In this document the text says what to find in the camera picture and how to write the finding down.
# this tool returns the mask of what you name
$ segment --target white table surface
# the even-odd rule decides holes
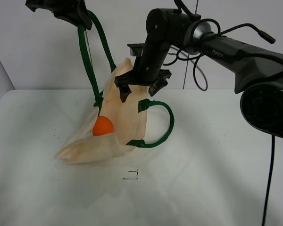
[[[14,90],[0,100],[0,226],[259,226],[271,136],[242,117],[233,90],[161,90],[170,138],[94,165],[54,159],[92,108],[91,90]],[[148,110],[146,141],[169,118]],[[139,170],[138,180],[131,170]],[[283,226],[276,139],[267,226]]]

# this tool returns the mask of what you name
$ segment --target white table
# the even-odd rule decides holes
[[[94,165],[54,159],[92,108],[91,90],[14,90],[0,100],[0,226],[259,226],[271,136],[232,90],[161,90],[170,138]],[[148,110],[146,141],[167,128]],[[133,178],[139,170],[138,180]],[[267,226],[283,226],[283,139],[276,139]]]

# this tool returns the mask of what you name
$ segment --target green strap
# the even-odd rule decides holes
[[[131,141],[129,141],[129,143],[127,145],[131,145],[131,146],[135,146],[135,147],[142,147],[142,148],[152,148],[152,147],[156,147],[156,146],[164,143],[168,139],[168,137],[170,136],[170,134],[173,130],[174,121],[175,121],[173,112],[172,112],[171,108],[169,107],[169,105],[167,105],[164,102],[157,101],[157,100],[150,101],[149,99],[144,99],[144,100],[141,100],[138,104],[138,112],[145,111],[149,107],[155,106],[155,105],[163,106],[168,110],[169,115],[170,115],[170,126],[169,126],[168,131],[165,133],[165,135],[159,141],[157,141],[153,144],[146,144],[144,140],[131,140]]]
[[[100,40],[102,42],[106,57],[107,57],[109,64],[110,64],[111,72],[113,72],[116,68],[116,65],[114,64],[112,55],[110,53],[104,30],[103,30],[98,18],[95,16],[94,13],[92,13],[91,11],[88,10],[88,15],[89,15],[89,18],[94,23],[96,29],[98,30]],[[96,82],[96,78],[95,78],[95,74],[94,74],[94,70],[93,70],[93,66],[92,66],[92,60],[91,60],[91,57],[89,57],[89,53],[88,53],[88,50],[87,50],[85,31],[86,30],[84,29],[83,26],[78,27],[80,51],[81,51],[84,67],[85,67],[85,70],[87,72],[88,79],[89,79],[89,81],[92,85],[93,93],[94,93],[94,96],[95,96],[95,103],[94,103],[93,106],[99,106],[99,109],[101,110],[102,102],[103,102],[103,97],[102,97],[103,91],[99,92],[98,84]]]

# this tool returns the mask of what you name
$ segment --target orange ball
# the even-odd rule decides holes
[[[94,124],[92,134],[94,136],[102,136],[108,133],[113,133],[113,131],[114,127],[110,119],[100,115]]]

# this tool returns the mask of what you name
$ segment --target black mark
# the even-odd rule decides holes
[[[137,178],[123,178],[123,180],[138,180],[138,169],[136,171],[128,171],[128,173],[132,173],[132,172],[137,173]]]

